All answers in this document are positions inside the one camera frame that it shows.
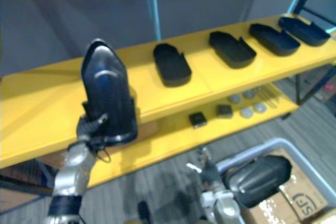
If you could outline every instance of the lower shelf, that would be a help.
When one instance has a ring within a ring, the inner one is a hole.
[[[234,111],[231,119],[219,119],[216,117],[216,106],[218,104],[229,104],[227,98],[159,119],[159,130],[150,138],[118,147],[118,149],[108,149],[108,152],[111,153],[111,162],[97,161],[91,171],[89,187],[107,182],[113,178],[190,150],[200,144],[241,131],[298,108],[276,86],[273,84],[266,86],[272,94],[267,97],[268,100],[264,101],[257,95],[252,100],[243,99],[240,104],[231,104]],[[251,107],[258,101],[262,101],[266,105],[267,111],[265,113],[254,113],[254,116],[250,119],[243,118],[240,115],[242,107]],[[205,115],[208,121],[206,126],[193,129],[188,115],[195,112],[202,112]]]

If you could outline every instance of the sf logo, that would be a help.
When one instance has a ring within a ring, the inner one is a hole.
[[[306,194],[295,194],[293,201],[304,215],[310,215],[317,209],[314,201]]]

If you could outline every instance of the floor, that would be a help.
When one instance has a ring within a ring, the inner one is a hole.
[[[276,84],[294,96],[290,81]],[[315,99],[285,121],[277,118],[207,146],[213,159],[219,161],[276,136],[293,142],[336,188],[336,118]],[[90,189],[82,204],[83,218],[87,223],[123,223],[137,217],[137,204],[145,200],[155,223],[195,223],[202,215],[198,204],[201,183],[198,175],[185,167],[188,162],[198,164],[195,150]],[[49,202],[44,198],[8,212],[0,216],[0,223],[42,223]]]

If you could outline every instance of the yellow shelf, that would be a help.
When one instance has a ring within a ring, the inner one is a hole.
[[[213,28],[166,39],[185,53],[192,69],[191,81],[177,88],[165,87],[158,75],[153,49],[158,42],[118,49],[125,63],[131,91],[136,96],[138,122],[146,123],[215,101],[267,82],[321,66],[336,59],[336,41],[278,57],[248,34],[251,23],[277,27],[280,15],[252,22]],[[208,44],[215,30],[243,36],[257,52],[243,69],[231,69]],[[1,163],[13,165],[66,148],[76,140],[78,117],[84,113],[86,95],[79,77],[82,58],[72,59],[4,77],[1,83]]]
[[[111,163],[97,161],[90,177],[89,186],[96,186],[108,180],[133,172],[142,167],[154,164],[165,158],[187,151],[200,144],[205,144],[221,136],[241,131],[258,123],[270,120],[280,115],[292,112],[298,108],[273,84],[267,87],[274,94],[272,102],[277,108],[271,108],[267,103],[267,111],[263,114],[254,113],[250,119],[240,115],[240,109],[262,101],[259,96],[252,100],[243,99],[241,104],[231,104],[234,111],[232,119],[219,119],[216,117],[215,108],[218,104],[229,104],[226,98],[197,106],[184,112],[171,115],[158,120],[159,131],[152,137],[140,142],[131,143],[111,155]],[[206,126],[193,129],[188,115],[202,112],[208,120]]]

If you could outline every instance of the gray plastic bin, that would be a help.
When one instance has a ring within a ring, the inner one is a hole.
[[[330,207],[336,207],[336,192],[317,172],[305,156],[288,140],[284,138],[272,138],[263,144],[255,145],[243,152],[217,163],[217,169],[222,174],[228,169],[248,162],[256,157],[268,154],[271,151],[283,148],[290,157],[300,166],[311,182],[323,194]]]

